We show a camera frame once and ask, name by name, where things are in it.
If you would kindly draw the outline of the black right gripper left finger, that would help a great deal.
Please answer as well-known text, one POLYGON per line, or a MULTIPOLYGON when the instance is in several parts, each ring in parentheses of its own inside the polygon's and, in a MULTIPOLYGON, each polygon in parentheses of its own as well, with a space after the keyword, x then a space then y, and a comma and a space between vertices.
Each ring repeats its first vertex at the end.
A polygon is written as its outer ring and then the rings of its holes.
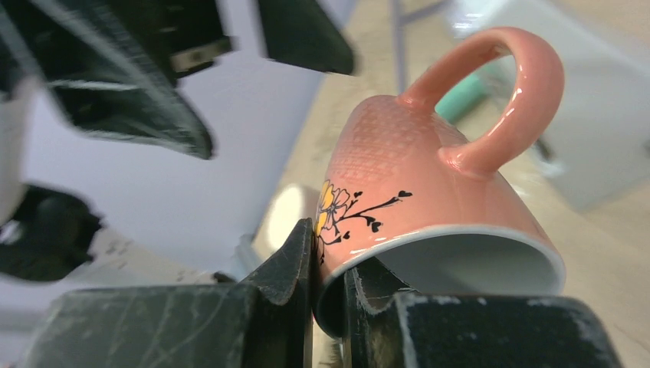
POLYGON ((309 367, 313 231, 238 283, 71 291, 51 304, 23 367, 309 367))

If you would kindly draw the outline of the pink flower mug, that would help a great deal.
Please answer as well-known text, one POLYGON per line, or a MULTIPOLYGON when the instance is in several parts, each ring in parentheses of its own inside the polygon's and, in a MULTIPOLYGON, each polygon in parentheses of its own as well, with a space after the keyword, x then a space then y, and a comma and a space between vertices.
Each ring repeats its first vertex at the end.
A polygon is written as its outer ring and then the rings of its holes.
POLYGON ((368 260, 430 294, 557 295, 560 253, 500 168, 530 148, 564 90, 552 46, 520 28, 464 39, 397 96, 363 100, 330 157, 315 215, 314 316, 343 336, 343 277, 368 260), (435 112, 463 78, 498 58, 515 82, 495 125, 468 140, 435 112))

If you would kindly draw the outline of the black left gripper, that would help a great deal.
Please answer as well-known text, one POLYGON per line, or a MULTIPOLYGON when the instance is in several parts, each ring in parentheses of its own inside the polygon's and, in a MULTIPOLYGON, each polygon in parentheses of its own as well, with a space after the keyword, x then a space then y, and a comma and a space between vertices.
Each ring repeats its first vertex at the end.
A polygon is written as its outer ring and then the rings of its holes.
POLYGON ((232 50, 214 1, 3 1, 1 97, 39 79, 93 138, 211 159, 217 142, 179 92, 232 50))

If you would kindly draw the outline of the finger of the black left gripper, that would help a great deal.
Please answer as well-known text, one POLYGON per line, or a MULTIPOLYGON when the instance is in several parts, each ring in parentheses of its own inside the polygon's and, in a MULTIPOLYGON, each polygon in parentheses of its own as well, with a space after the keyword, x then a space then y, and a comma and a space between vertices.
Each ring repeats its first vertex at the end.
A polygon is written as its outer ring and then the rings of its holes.
POLYGON ((323 73, 351 75, 353 49, 314 0, 257 0, 266 56, 323 73))

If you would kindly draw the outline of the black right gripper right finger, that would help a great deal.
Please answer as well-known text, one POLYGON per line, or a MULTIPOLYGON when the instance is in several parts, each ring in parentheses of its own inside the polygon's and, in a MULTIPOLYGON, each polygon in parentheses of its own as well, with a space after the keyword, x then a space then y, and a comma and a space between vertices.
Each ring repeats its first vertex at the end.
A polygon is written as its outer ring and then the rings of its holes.
POLYGON ((348 367, 621 366, 576 299, 423 294, 374 259, 344 285, 348 367))

